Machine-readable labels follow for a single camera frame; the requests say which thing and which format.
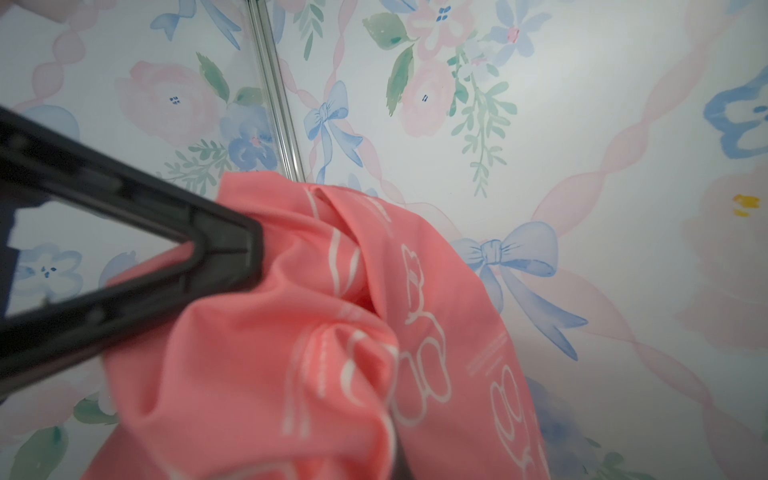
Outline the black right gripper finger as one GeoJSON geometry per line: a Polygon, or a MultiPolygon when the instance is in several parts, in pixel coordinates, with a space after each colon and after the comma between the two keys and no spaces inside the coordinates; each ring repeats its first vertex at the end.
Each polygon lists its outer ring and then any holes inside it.
{"type": "Polygon", "coordinates": [[[11,395],[262,275],[261,225],[13,111],[1,113],[1,232],[16,210],[67,201],[189,248],[184,260],[1,321],[1,392],[11,395]]]}

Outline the pink printed cloth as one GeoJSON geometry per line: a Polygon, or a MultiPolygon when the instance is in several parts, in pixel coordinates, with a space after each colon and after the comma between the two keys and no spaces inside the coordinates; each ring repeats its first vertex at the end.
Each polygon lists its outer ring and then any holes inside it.
{"type": "Polygon", "coordinates": [[[422,217],[271,172],[217,201],[264,229],[264,275],[103,357],[119,423],[89,479],[546,479],[516,352],[422,217]]]}

